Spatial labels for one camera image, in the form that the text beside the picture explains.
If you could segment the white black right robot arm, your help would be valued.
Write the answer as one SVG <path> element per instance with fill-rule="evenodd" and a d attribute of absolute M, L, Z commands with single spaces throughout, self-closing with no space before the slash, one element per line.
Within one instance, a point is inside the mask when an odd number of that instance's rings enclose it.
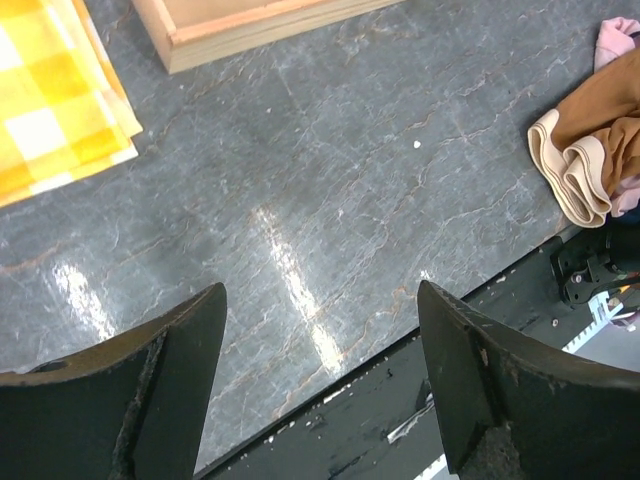
<path fill-rule="evenodd" d="M 560 299 L 571 308 L 596 295 L 639 286 L 639 226 L 582 230 L 552 256 Z"/>

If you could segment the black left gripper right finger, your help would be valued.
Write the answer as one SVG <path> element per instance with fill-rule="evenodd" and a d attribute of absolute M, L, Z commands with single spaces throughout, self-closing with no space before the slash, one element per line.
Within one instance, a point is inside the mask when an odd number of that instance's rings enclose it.
<path fill-rule="evenodd" d="M 417 305 L 450 473 L 638 478 L 638 373 L 548 346 L 429 281 Z"/>

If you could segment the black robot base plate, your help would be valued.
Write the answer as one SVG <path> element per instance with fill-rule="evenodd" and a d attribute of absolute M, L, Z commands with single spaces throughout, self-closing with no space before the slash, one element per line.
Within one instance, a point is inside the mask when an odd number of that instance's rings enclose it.
<path fill-rule="evenodd" d="M 581 289 L 598 233 L 556 236 L 465 302 L 543 343 L 562 348 L 591 321 L 564 301 Z M 284 419 L 197 473 L 199 479 L 375 479 L 416 476 L 439 456 L 437 419 L 417 330 L 376 355 Z"/>

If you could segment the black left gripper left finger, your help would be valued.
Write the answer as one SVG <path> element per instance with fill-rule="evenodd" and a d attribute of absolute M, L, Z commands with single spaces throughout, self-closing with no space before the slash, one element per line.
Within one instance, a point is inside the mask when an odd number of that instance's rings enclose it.
<path fill-rule="evenodd" d="M 226 317 L 213 284 L 109 340 L 2 374 L 2 478 L 193 478 Z"/>

